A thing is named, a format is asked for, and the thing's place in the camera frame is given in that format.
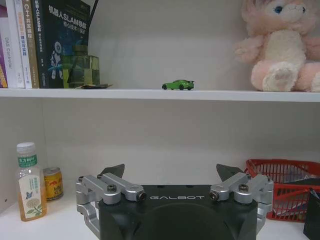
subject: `robotic hand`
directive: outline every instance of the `robotic hand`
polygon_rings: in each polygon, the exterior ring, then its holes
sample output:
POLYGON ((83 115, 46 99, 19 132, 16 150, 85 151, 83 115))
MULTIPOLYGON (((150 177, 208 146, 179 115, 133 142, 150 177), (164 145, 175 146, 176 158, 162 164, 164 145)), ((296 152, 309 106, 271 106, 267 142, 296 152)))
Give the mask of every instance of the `robotic hand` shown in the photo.
POLYGON ((101 240, 255 240, 272 211, 273 182, 261 174, 217 165, 221 184, 141 186, 124 169, 76 182, 77 211, 101 240))

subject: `red basket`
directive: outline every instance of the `red basket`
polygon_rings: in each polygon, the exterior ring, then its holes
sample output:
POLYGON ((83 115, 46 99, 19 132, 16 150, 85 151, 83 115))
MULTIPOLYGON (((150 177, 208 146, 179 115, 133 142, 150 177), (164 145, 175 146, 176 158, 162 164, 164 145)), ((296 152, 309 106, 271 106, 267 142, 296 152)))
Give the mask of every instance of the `red basket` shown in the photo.
POLYGON ((250 159, 246 167, 251 176, 269 176, 274 181, 273 211, 268 219, 304 222, 306 219, 310 188, 320 193, 317 185, 286 184, 303 179, 307 174, 320 178, 320 163, 285 159, 250 159))

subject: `robot slam book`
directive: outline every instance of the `robot slam book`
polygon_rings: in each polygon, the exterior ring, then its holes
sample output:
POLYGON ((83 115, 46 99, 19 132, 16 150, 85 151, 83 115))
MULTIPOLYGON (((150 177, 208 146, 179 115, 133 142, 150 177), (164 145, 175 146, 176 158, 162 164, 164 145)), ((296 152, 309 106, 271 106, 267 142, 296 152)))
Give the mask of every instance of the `robot slam book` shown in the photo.
POLYGON ((81 0, 32 0, 41 88, 63 88, 62 56, 88 45, 90 6, 81 0))

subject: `green glass bottle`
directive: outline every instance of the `green glass bottle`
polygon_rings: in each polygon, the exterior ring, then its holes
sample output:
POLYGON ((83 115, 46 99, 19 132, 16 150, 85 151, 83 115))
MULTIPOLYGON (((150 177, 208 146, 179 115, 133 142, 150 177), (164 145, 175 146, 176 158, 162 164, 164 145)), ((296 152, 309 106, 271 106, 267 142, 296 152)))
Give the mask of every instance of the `green glass bottle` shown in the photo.
POLYGON ((88 55, 88 46, 73 46, 74 56, 62 56, 63 86, 65 89, 83 85, 99 85, 99 58, 88 55))

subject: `glass jar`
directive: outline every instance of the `glass jar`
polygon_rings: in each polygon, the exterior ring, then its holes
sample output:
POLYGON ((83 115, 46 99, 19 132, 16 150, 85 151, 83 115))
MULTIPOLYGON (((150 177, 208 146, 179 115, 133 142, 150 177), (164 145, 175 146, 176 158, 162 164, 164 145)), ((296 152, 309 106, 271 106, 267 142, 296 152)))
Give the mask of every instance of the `glass jar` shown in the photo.
POLYGON ((99 85, 99 58, 88 55, 88 46, 73 46, 74 56, 62 56, 63 87, 77 88, 83 85, 99 85))
POLYGON ((27 222, 47 214, 46 187, 35 144, 20 143, 16 150, 19 163, 16 172, 18 204, 21 220, 27 222))

